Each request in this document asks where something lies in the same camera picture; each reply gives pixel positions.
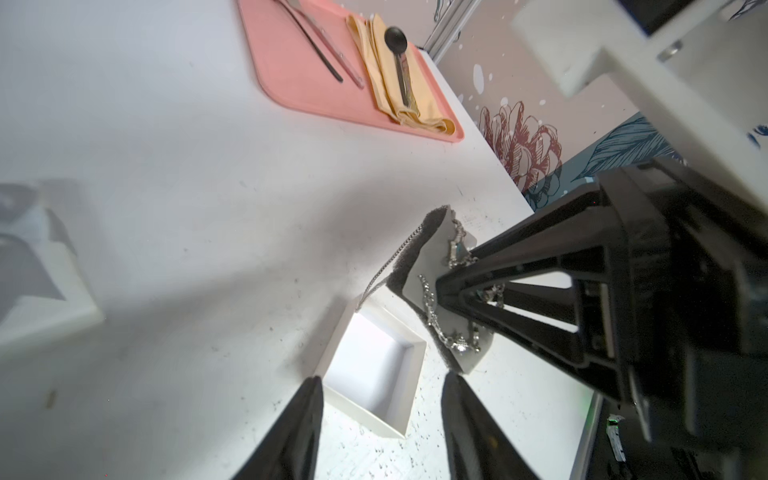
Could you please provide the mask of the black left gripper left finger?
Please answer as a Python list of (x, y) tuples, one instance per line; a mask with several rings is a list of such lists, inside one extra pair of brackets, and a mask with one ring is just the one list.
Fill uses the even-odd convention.
[(314, 479), (323, 410), (322, 380), (308, 377), (233, 479)]

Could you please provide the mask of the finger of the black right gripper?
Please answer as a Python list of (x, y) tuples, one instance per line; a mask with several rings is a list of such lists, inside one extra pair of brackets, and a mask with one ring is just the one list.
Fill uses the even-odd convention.
[(596, 183), (582, 185), (470, 252), (474, 262), (437, 280), (437, 294), (483, 290), (561, 271), (598, 281), (606, 270), (606, 206)]
[(606, 393), (606, 334), (597, 294), (580, 282), (569, 288), (507, 283), (501, 306), (485, 292), (438, 290), (438, 304), (506, 337), (585, 386)]

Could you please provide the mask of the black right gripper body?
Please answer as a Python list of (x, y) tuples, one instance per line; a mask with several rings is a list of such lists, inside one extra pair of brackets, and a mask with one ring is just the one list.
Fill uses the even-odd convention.
[(672, 444), (767, 443), (767, 217), (694, 170), (655, 159), (572, 193), (600, 233), (584, 286), (595, 313), (573, 375), (636, 405)]

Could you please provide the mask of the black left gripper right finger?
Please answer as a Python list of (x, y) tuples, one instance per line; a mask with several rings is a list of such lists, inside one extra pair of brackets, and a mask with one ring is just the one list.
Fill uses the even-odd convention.
[(455, 372), (445, 377), (441, 413), (452, 479), (537, 479), (466, 380)]

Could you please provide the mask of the white jewelry box base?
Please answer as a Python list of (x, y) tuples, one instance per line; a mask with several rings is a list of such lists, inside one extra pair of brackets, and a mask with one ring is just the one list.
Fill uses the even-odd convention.
[(407, 435), (427, 340), (385, 306), (350, 301), (315, 375), (324, 398), (383, 438)]

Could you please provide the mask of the grey foam insert card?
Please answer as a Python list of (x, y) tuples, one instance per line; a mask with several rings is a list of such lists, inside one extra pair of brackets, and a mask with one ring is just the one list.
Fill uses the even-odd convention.
[(493, 334), (485, 327), (438, 305), (437, 279), (470, 263), (476, 244), (456, 218), (441, 206), (429, 212), (395, 255), (387, 288), (420, 318), (447, 367), (469, 374), (489, 350)]

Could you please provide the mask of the white gift box with bow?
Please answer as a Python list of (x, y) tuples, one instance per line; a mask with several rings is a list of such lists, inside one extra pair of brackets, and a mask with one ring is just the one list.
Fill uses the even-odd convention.
[(102, 325), (66, 227), (38, 189), (1, 185), (1, 360)]

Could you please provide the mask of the beige folded cloth napkin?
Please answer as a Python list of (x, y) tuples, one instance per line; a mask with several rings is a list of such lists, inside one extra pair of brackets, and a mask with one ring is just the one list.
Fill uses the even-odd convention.
[(347, 28), (367, 71), (377, 108), (394, 122), (433, 134), (456, 132), (443, 112), (404, 32), (378, 15), (364, 20), (350, 15)]

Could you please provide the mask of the black spoon on napkin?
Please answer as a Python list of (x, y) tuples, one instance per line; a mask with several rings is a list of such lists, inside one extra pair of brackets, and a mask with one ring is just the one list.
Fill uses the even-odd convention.
[(408, 109), (414, 112), (418, 112), (417, 103), (412, 90), (409, 66), (406, 56), (408, 50), (407, 38), (402, 30), (392, 26), (385, 30), (384, 40), (387, 47), (395, 57), (396, 71), (401, 89), (402, 101)]

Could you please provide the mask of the black spoon on tray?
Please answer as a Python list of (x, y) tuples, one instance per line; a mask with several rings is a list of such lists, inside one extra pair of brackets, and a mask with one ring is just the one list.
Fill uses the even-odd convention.
[(288, 16), (293, 20), (295, 25), (298, 27), (298, 29), (302, 32), (312, 49), (314, 50), (315, 54), (318, 56), (318, 58), (321, 60), (321, 62), (325, 65), (325, 67), (328, 69), (330, 74), (338, 81), (339, 83), (343, 83), (344, 80), (342, 76), (338, 73), (338, 71), (334, 68), (334, 66), (330, 63), (330, 61), (327, 59), (327, 57), (324, 55), (324, 53), (320, 50), (320, 48), (317, 46), (317, 44), (314, 42), (314, 40), (311, 38), (307, 30), (304, 28), (304, 26), (301, 24), (301, 22), (298, 20), (296, 15), (293, 13), (292, 9), (287, 6), (283, 1), (281, 0), (275, 0), (275, 3), (277, 3), (279, 6), (283, 8), (283, 10), (288, 14)]

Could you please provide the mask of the pink plastic tray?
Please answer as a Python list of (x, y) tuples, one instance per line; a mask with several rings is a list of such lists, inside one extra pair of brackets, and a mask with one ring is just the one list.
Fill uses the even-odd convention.
[(420, 69), (440, 114), (453, 122), (455, 131), (429, 132), (398, 124), (380, 111), (369, 86), (360, 89), (348, 76), (338, 81), (310, 45), (315, 42), (332, 66), (345, 71), (299, 13), (290, 15), (276, 1), (240, 1), (239, 13), (256, 77), (264, 93), (277, 104), (300, 112), (365, 126), (458, 143), (465, 132), (422, 52), (413, 44), (407, 58), (411, 69)]

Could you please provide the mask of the silver fork on tray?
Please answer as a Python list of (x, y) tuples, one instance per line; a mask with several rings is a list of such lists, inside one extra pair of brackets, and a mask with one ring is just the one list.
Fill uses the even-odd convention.
[(289, 0), (289, 5), (293, 7), (298, 13), (300, 13), (310, 24), (316, 34), (320, 37), (325, 46), (333, 54), (339, 64), (343, 67), (345, 72), (349, 75), (351, 80), (359, 89), (364, 89), (365, 84), (362, 76), (352, 66), (351, 62), (347, 59), (344, 53), (340, 50), (333, 38), (327, 33), (327, 31), (321, 26), (321, 24), (302, 6), (300, 0)]

